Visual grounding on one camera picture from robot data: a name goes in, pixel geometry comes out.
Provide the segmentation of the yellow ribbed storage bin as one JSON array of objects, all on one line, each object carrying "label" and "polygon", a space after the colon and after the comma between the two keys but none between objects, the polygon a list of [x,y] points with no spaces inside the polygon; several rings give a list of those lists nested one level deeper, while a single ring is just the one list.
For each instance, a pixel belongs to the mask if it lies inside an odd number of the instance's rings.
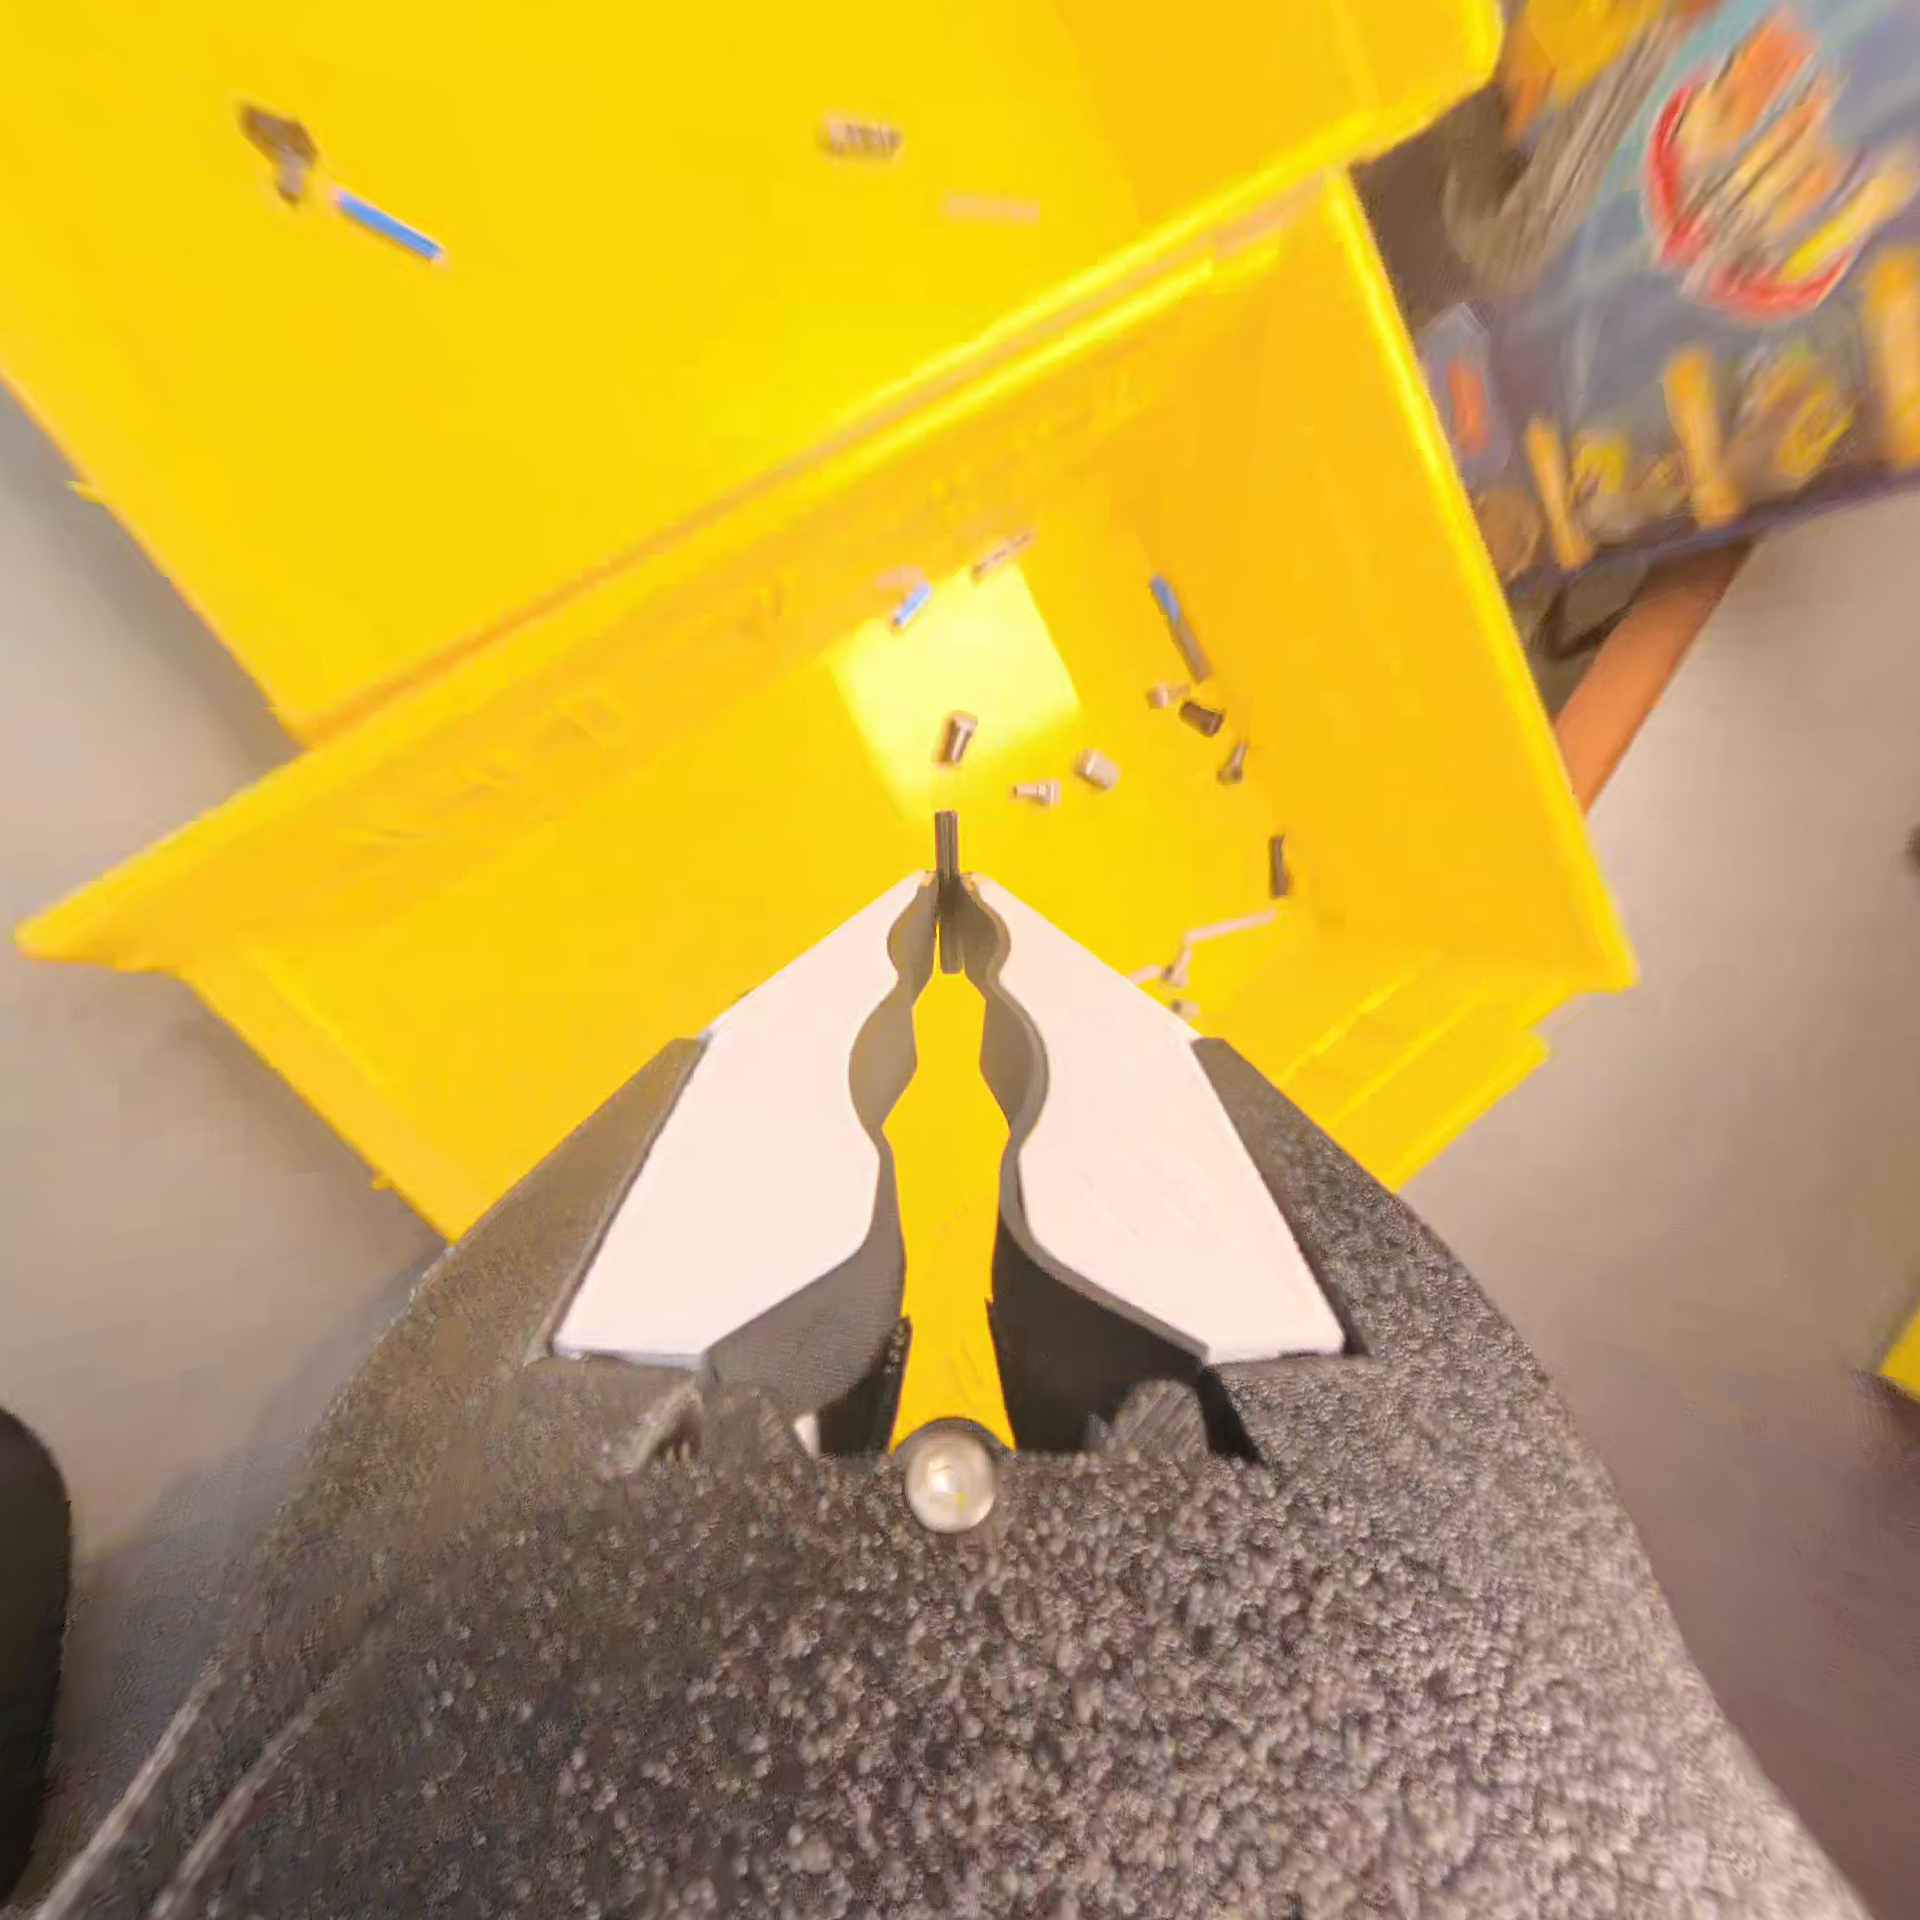
[{"label": "yellow ribbed storage bin", "polygon": [[987,536],[1129,539],[1266,805],[1221,1028],[1385,1184],[1635,980],[1348,176],[1184,246],[16,930],[157,973],[443,1237],[658,1049],[932,867],[836,680]]}]

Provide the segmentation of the grey desk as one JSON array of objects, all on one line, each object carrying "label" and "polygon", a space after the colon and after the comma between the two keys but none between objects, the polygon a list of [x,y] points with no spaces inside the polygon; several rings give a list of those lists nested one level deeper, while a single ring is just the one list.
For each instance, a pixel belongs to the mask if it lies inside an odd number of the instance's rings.
[{"label": "grey desk", "polygon": [[[1411,1186],[1604,1456],[1687,1641],[1915,1916],[1915,499],[1746,564],[1592,833],[1642,984]],[[181,989],[4,949],[4,1405],[79,1529],[57,1873],[191,1685],[432,1237]]]}]

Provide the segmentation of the dark grey brick piece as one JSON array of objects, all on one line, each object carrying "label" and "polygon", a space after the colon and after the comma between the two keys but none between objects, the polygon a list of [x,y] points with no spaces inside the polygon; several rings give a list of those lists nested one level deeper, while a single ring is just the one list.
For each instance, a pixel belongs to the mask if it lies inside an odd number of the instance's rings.
[{"label": "dark grey brick piece", "polygon": [[298,209],[321,169],[316,137],[296,117],[268,113],[251,102],[239,108],[239,128],[268,162],[276,198]]}]

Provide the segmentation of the blue robot kit box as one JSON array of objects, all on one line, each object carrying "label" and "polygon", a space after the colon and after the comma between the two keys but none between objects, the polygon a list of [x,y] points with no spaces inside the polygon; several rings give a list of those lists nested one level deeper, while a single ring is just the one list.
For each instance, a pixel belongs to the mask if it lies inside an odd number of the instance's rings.
[{"label": "blue robot kit box", "polygon": [[1501,4],[1357,172],[1513,595],[1914,492],[1919,4]]}]

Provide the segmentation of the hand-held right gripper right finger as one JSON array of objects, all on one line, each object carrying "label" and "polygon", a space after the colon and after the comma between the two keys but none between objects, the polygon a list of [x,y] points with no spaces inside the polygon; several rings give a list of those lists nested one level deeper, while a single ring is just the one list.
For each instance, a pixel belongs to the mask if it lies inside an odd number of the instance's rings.
[{"label": "hand-held right gripper right finger", "polygon": [[1016,1448],[1084,1449],[1154,1382],[1197,1396],[1208,1443],[1231,1369],[1344,1357],[1188,1024],[984,876],[960,950],[1005,1120],[989,1329]]}]

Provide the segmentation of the blue brick piece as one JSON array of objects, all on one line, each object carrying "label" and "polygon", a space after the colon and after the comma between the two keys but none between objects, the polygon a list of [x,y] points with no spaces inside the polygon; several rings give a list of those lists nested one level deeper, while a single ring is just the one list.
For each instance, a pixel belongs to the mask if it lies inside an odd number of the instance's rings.
[{"label": "blue brick piece", "polygon": [[343,185],[330,190],[333,211],[357,230],[427,265],[443,261],[443,245],[397,216],[370,204]]}]

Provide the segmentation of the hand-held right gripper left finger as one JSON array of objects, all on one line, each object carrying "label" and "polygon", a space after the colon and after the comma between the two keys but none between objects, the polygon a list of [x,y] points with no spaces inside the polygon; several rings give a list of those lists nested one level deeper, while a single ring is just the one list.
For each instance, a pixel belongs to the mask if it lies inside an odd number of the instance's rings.
[{"label": "hand-held right gripper left finger", "polygon": [[884,1122],[920,1056],[941,884],[909,873],[714,1020],[548,1336],[753,1389],[819,1454],[898,1398],[906,1237]]}]

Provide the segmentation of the scattered grey brick pieces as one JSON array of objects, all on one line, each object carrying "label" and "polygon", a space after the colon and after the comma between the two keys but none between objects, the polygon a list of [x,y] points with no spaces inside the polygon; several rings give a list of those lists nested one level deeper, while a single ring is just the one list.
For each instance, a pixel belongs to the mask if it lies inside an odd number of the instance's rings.
[{"label": "scattered grey brick pieces", "polygon": [[1194,729],[1194,683],[1137,544],[987,536],[898,576],[836,680],[900,814],[952,811],[984,873],[1196,1028],[1221,1028],[1281,940],[1266,805],[1221,778],[1242,734]]}]

